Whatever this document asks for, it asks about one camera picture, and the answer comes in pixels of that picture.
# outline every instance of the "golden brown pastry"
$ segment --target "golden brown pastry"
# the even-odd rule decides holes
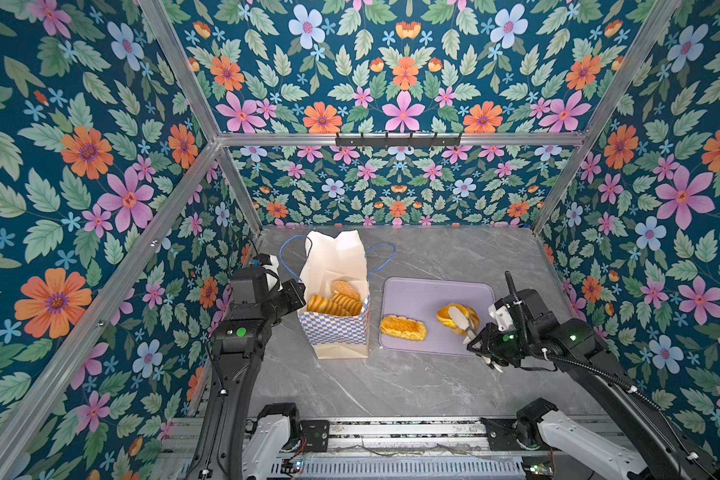
[[[351,316],[344,308],[336,302],[331,302],[324,296],[314,295],[307,303],[308,312],[325,313],[326,315]]]
[[[387,315],[382,320],[381,330],[385,335],[415,342],[427,338],[427,327],[422,322],[404,316]]]
[[[334,280],[331,282],[331,292],[334,295],[341,293],[342,295],[346,295],[349,298],[360,302],[360,293],[355,290],[354,286],[344,280]]]
[[[349,312],[350,315],[360,315],[360,312],[362,310],[362,303],[357,302],[353,298],[349,298],[344,293],[336,293],[333,296],[333,301],[339,304],[341,308]]]

